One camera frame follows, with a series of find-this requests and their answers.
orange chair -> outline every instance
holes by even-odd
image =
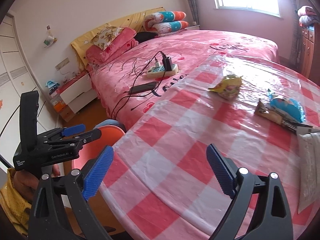
[[[72,169],[82,169],[86,162],[96,158],[106,145],[113,146],[124,135],[124,131],[114,125],[97,126],[97,128],[102,133],[100,139],[83,146],[79,151],[79,158],[72,160]]]

black charger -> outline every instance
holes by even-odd
[[[165,71],[172,71],[173,66],[172,66],[172,59],[171,57],[165,57],[162,59],[162,63],[164,66]]]

yellow headboard cover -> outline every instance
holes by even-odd
[[[112,25],[112,26],[120,26],[120,27],[130,27],[138,33],[143,31],[142,22],[146,15],[149,15],[155,12],[162,12],[162,11],[165,11],[165,9],[163,7],[160,7],[160,8],[155,8],[155,9],[135,13],[132,15],[128,15],[120,19],[114,20],[112,22],[105,23],[99,26],[98,28],[95,28],[81,35],[80,37],[76,38],[73,42],[71,42],[71,47],[74,49],[77,55],[79,70],[83,71],[86,65],[88,64],[88,61],[85,58],[85,52],[88,48],[92,46],[90,41],[95,35],[97,35],[106,26]]]

yellow sleeve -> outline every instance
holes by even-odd
[[[31,204],[14,189],[12,179],[13,168],[8,169],[7,183],[0,190],[0,205],[16,230],[22,235],[28,235],[28,221]]]

blue snack bag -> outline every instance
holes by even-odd
[[[303,107],[298,101],[293,98],[279,96],[272,93],[270,89],[268,89],[268,96],[270,99],[270,106],[280,114],[283,114],[287,119],[291,119],[298,123],[302,123],[306,120]]]

